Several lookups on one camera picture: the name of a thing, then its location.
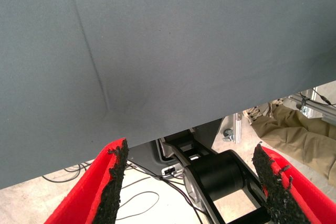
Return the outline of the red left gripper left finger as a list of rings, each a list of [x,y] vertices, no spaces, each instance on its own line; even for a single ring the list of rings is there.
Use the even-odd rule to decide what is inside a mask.
[[[125,138],[106,145],[45,223],[115,223],[128,152]]]

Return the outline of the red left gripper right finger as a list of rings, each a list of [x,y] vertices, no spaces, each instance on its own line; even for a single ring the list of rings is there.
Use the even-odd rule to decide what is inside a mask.
[[[335,203],[283,156],[258,144],[253,165],[273,223],[335,223]]]

